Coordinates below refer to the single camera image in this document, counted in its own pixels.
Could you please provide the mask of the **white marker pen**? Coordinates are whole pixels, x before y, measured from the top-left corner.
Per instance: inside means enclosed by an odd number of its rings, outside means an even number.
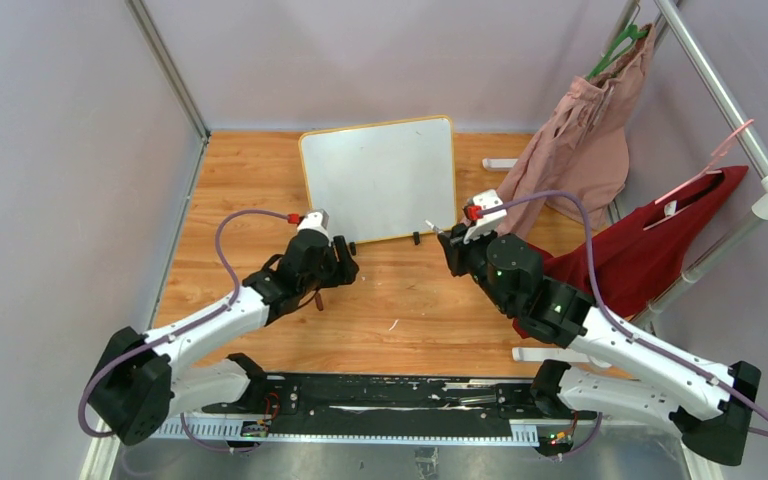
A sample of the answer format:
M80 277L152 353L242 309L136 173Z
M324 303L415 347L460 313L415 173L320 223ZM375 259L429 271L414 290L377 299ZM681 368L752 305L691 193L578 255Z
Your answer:
M440 229L438 226L436 226L434 223L432 223L431 221L429 221L429 220L427 220L427 219L426 219L426 220L424 220L424 223L425 223L425 224L428 226L428 228L429 228L430 230L432 230L432 231L433 231L435 234L437 234L437 235L441 234L442 230L441 230L441 229Z

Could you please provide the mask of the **yellow framed whiteboard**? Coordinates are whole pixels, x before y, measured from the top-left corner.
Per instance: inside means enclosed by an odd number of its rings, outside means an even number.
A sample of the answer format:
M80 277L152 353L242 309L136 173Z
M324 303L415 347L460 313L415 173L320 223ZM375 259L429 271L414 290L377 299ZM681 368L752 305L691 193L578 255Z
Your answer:
M445 115L310 131L298 142L309 205L357 244L426 234L460 217Z

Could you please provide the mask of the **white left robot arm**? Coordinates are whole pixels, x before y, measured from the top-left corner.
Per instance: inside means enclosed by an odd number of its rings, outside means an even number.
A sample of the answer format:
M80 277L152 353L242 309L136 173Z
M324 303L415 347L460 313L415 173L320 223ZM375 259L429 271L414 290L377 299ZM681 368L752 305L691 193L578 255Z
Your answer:
M204 406L231 403L243 413L258 411L267 389L254 361L233 354L208 367L197 362L303 308L320 290L352 284L358 272L343 236L298 231L284 253L215 303L162 328L115 332L82 394L80 424L91 436L115 436L132 446L168 418Z

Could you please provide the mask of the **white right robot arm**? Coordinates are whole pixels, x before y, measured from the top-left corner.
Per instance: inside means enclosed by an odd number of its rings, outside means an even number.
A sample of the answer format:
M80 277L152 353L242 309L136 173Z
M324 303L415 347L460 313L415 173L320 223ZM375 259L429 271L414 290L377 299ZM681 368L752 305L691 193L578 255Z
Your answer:
M631 325L591 295L545 275L542 256L514 234L479 234L461 223L435 234L450 273L470 277L517 330L632 376L611 379L546 360L530 392L537 413L624 416L667 431L707 460L741 464L757 367L708 360Z

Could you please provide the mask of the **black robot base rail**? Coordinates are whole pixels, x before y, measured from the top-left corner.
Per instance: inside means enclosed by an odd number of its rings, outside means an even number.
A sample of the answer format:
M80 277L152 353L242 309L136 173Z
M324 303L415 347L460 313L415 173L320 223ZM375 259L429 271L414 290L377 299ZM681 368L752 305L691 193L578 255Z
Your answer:
M598 415L682 435L694 422L638 381L601 377L563 362L530 380L370 375L268 375L228 402L198 401L182 413L168 372L106 375L89 405L127 446L187 438L246 451L268 442L514 444L543 455L569 452L575 425Z

